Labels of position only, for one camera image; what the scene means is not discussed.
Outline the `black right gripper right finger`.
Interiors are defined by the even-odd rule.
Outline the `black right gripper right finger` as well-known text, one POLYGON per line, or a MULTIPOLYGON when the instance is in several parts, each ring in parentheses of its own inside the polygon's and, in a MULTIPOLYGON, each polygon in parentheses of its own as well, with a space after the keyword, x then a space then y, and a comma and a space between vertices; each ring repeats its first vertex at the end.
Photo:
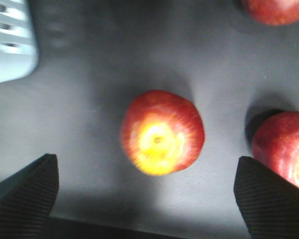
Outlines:
POLYGON ((257 160, 242 156, 233 190, 251 238, 299 239, 298 187, 257 160))

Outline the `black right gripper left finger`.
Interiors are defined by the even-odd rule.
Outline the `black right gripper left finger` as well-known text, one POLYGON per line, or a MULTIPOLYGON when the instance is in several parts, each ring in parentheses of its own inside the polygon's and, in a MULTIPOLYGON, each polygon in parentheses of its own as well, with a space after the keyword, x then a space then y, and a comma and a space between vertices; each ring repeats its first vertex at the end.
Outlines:
POLYGON ((0 182, 0 239, 34 239, 59 191, 58 159, 45 154, 0 182))

